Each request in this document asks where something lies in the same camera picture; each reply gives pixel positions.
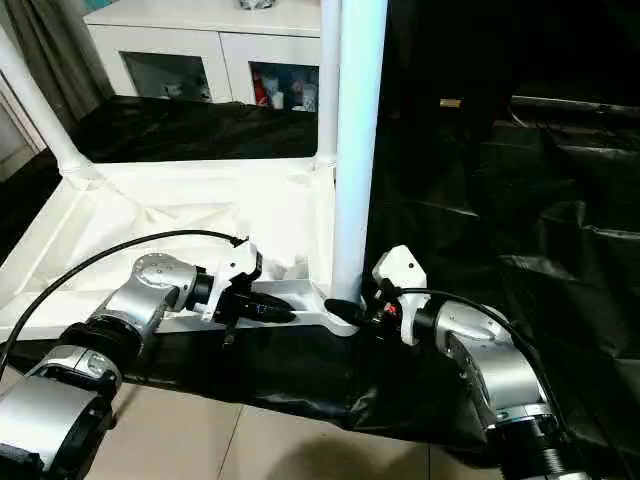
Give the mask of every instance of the red component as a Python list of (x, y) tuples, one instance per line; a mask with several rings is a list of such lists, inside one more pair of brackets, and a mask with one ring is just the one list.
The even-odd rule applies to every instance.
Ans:
[(262, 78), (256, 72), (253, 72), (253, 91), (256, 95), (256, 105), (268, 107), (269, 96), (267, 95), (267, 90), (262, 85)]

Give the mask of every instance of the glass cabinet door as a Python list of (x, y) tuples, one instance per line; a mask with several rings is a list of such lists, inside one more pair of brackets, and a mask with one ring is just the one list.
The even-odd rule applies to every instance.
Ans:
[(116, 94), (231, 101), (217, 32), (102, 25), (89, 29)]
[(319, 38), (221, 33), (233, 99), (275, 109), (318, 108)]

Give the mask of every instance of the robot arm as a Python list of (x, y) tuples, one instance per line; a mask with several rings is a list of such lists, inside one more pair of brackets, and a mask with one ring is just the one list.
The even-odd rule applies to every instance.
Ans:
[(124, 285), (87, 321), (68, 327), (0, 396), (2, 478), (84, 478), (113, 426), (111, 401), (123, 374), (166, 311), (188, 309), (205, 321), (232, 324), (240, 316), (290, 319), (286, 302), (250, 291), (260, 270), (261, 257), (249, 242), (235, 247), (215, 275), (165, 254), (138, 259)]
[(507, 323), (501, 314), (430, 296), (426, 274), (405, 246), (385, 254), (372, 273), (377, 286), (366, 311), (341, 300), (327, 300), (327, 309), (382, 338), (432, 342), (455, 361), (506, 480), (589, 478), (536, 371), (492, 318)]

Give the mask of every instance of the gray curtain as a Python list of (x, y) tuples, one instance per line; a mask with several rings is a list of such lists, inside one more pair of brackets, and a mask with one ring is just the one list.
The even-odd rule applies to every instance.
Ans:
[(103, 93), (87, 65), (65, 0), (4, 0), (31, 74), (67, 130)]

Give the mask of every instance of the white plastic bracket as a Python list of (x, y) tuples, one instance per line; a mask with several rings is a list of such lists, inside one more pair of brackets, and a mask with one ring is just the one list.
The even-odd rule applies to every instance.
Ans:
[[(380, 284), (388, 278), (399, 288), (426, 288), (427, 274), (405, 245), (399, 245), (385, 253), (373, 268), (373, 278)], [(413, 323), (416, 312), (425, 306), (429, 295), (402, 295), (398, 298), (402, 307), (400, 337), (407, 345), (418, 341), (413, 336)]]
[(213, 316), (218, 308), (220, 297), (225, 289), (229, 288), (232, 280), (239, 275), (252, 275), (261, 268), (262, 256), (256, 246), (246, 241), (231, 251), (231, 255), (222, 260), (218, 271), (213, 277), (213, 286), (209, 301), (202, 310), (202, 320), (213, 322)]

